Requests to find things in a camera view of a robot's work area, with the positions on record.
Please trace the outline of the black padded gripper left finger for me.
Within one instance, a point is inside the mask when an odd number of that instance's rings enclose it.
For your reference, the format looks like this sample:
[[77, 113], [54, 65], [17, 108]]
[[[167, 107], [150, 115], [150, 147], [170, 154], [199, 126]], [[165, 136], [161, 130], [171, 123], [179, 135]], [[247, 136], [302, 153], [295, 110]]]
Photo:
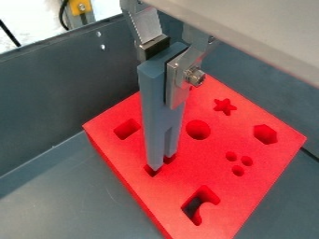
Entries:
[[121, 0], [121, 7], [135, 38], [138, 58], [145, 62], [170, 47], [170, 37], [162, 31], [154, 7], [142, 0]]

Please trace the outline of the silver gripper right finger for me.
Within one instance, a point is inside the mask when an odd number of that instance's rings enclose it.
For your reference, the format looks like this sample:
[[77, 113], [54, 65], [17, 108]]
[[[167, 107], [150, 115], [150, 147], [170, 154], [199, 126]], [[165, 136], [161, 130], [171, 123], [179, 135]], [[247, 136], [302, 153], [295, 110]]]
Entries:
[[202, 85], [206, 79], [202, 61], [221, 43], [190, 24], [183, 25], [182, 39], [190, 46], [166, 65], [166, 104], [171, 109], [187, 100], [190, 88]]

